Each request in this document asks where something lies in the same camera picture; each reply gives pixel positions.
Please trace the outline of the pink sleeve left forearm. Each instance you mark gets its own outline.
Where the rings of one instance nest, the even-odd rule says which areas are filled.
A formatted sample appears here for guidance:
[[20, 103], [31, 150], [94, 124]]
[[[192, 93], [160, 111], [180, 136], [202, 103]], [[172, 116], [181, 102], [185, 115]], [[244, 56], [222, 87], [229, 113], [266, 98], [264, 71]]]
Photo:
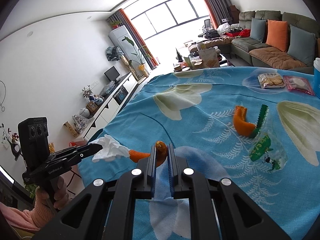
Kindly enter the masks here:
[[47, 199], [47, 195], [45, 197], [36, 196], [35, 207], [31, 211], [20, 211], [1, 203], [1, 212], [9, 225], [25, 231], [36, 232], [54, 217], [51, 209], [46, 206]]

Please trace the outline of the left hand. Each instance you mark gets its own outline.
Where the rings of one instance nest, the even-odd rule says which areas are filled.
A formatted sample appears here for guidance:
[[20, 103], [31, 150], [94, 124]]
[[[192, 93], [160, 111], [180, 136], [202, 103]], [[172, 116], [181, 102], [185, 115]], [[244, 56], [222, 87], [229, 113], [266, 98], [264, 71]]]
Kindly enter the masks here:
[[[49, 194], [42, 188], [37, 187], [36, 197], [41, 204], [49, 207], [48, 201], [50, 200]], [[54, 194], [54, 201], [52, 202], [54, 209], [62, 210], [69, 202], [69, 194], [67, 192], [67, 185], [64, 179], [59, 176], [56, 181], [56, 190]]]

